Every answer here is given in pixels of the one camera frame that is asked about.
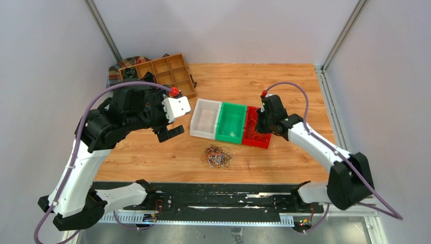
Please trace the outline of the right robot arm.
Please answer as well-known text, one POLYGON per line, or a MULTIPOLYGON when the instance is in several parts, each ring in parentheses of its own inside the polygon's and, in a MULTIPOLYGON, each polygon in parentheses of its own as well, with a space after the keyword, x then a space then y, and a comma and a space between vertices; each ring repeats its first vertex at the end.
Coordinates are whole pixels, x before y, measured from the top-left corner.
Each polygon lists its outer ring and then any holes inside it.
POLYGON ((261 102, 256 131, 272 133, 301 147, 329 173, 327 182, 305 181, 290 191, 290 203, 295 211, 303 212, 317 202, 346 210, 372 194, 374 183, 364 154, 352 154, 335 146, 312 130, 299 115, 288 115, 279 96, 271 95, 261 102))

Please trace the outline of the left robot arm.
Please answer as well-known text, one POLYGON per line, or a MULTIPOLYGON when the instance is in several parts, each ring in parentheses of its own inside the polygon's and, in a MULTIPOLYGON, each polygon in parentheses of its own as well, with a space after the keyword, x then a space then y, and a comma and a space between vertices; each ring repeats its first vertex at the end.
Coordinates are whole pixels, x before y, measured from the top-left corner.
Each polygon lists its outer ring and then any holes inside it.
POLYGON ((112 96, 99 107, 90 102, 75 131, 70 159, 54 191, 39 199, 46 215, 54 214, 59 231, 82 230, 105 214, 139 205, 152 209, 156 190, 141 179, 110 190, 92 187, 95 176, 111 151, 132 131, 151 129, 159 142, 184 132, 183 126, 168 125, 191 112, 186 96, 167 85, 152 82, 122 82, 109 88, 112 96))

